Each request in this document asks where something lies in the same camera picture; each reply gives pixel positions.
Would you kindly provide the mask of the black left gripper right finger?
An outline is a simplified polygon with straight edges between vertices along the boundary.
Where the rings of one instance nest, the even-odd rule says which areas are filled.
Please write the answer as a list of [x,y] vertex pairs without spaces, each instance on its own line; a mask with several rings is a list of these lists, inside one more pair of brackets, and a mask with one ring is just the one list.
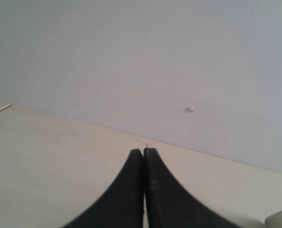
[[143,151],[145,199],[150,228],[236,228],[194,198],[169,171],[158,151]]

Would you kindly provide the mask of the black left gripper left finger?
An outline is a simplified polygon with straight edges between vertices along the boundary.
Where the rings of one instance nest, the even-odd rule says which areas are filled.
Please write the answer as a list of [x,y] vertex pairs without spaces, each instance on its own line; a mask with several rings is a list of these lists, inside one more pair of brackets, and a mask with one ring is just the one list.
[[143,156],[130,151],[109,188],[65,228],[142,228],[144,215]]

